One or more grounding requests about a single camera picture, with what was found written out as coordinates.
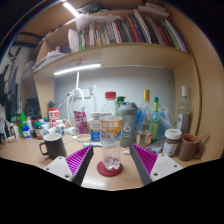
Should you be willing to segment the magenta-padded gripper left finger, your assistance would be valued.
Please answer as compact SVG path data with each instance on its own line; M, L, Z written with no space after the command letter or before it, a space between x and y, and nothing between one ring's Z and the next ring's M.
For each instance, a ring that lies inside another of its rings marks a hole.
M67 157L58 156L44 170L81 185L93 155L93 146L88 145Z

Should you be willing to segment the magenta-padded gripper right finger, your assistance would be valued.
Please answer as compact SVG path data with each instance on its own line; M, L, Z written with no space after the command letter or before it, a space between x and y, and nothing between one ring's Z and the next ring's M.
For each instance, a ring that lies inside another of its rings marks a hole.
M135 162L143 185L150 184L182 169L165 154L155 154L143 147L132 144L130 154Z

